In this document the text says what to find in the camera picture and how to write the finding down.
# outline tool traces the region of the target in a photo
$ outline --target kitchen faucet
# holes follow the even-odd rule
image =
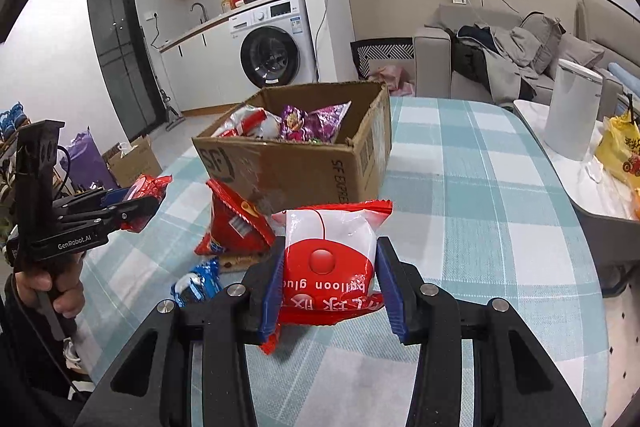
[[[202,8],[202,16],[204,17],[204,20],[200,19],[200,23],[207,22],[209,18],[207,17],[207,11],[204,9],[204,6],[202,5],[202,3],[199,3],[199,2],[193,3],[191,5],[191,11],[193,11],[193,8],[195,6],[200,6],[200,8]]]

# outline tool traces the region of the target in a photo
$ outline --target metal screw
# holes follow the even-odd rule
[[[494,299],[491,302],[491,306],[493,306],[497,312],[505,312],[509,309],[509,303],[504,299]]]
[[[430,282],[426,282],[420,286],[420,293],[422,295],[427,295],[428,297],[433,297],[438,294],[438,287]]]
[[[244,295],[244,292],[246,292],[246,288],[244,284],[240,283],[232,284],[226,289],[226,293],[231,297],[240,297]]]
[[[172,300],[165,299],[164,301],[158,302],[158,306],[156,306],[156,310],[160,313],[169,313],[174,311],[175,303]]]

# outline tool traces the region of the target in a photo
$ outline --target washing machine control panel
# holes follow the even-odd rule
[[[232,34],[247,31],[276,20],[300,15],[300,0],[282,0],[248,10],[229,19]]]

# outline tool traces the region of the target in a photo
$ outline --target cabinet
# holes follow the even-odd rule
[[[238,103],[258,91],[242,70],[228,28],[228,22],[219,24],[162,53],[180,110]]]

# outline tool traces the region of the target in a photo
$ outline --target purple candy wrapper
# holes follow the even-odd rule
[[[282,112],[280,137],[300,142],[334,143],[351,102],[330,105],[309,113],[286,105]]]

